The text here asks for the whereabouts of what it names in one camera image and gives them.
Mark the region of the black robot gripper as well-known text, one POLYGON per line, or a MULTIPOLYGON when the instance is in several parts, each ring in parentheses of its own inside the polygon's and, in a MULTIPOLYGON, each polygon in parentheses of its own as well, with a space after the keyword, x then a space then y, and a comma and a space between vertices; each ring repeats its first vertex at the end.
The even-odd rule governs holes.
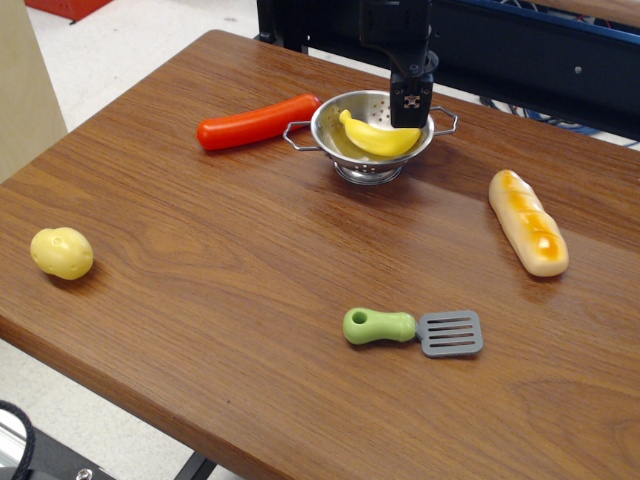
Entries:
POLYGON ((359 40, 390 61, 391 125, 426 126, 439 59, 430 50, 432 1, 361 1, 359 40))

